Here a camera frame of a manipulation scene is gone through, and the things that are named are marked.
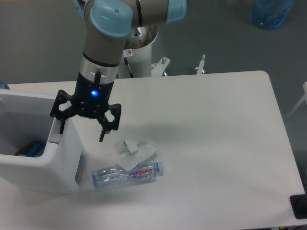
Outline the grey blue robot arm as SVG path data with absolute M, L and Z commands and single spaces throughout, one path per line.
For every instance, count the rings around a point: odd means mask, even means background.
M 185 0 L 88 0 L 83 3 L 87 35 L 73 95 L 59 90 L 50 116 L 65 122 L 75 115 L 96 119 L 102 127 L 100 141 L 118 130 L 121 104 L 108 100 L 126 41 L 132 29 L 182 19 Z

